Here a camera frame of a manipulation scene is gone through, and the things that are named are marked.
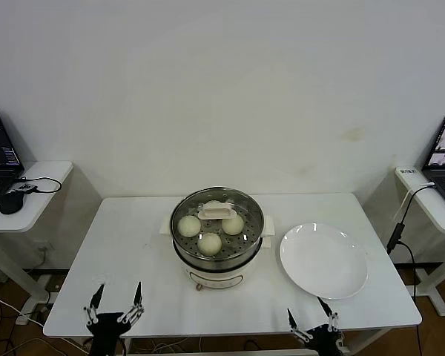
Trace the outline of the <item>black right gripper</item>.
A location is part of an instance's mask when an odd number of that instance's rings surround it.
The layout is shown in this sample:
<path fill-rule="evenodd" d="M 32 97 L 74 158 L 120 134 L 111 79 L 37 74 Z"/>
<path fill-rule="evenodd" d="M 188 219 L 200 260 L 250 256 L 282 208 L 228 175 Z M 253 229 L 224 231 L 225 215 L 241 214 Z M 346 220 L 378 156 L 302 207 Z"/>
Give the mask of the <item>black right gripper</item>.
<path fill-rule="evenodd" d="M 298 328 L 290 309 L 287 309 L 291 332 L 295 337 L 305 342 L 307 349 L 316 351 L 319 356 L 343 356 L 338 347 L 338 341 L 341 339 L 341 332 L 338 329 L 339 315 L 337 312 L 333 312 L 320 297 L 317 297 L 317 300 L 328 318 L 328 324 L 306 332 L 302 331 Z"/>

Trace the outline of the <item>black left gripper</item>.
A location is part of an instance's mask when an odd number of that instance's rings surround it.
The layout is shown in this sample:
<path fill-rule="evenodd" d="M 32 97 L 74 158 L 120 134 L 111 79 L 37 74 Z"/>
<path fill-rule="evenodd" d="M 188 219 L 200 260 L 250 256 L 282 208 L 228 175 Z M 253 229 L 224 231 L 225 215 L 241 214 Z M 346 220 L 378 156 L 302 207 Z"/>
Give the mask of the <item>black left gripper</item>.
<path fill-rule="evenodd" d="M 116 345 L 122 334 L 135 325 L 144 314 L 142 284 L 138 283 L 133 305 L 126 313 L 101 313 L 97 309 L 102 299 L 105 285 L 101 284 L 90 299 L 89 305 L 83 310 L 87 315 L 88 330 L 93 335 L 90 356 L 106 356 L 116 354 Z"/>

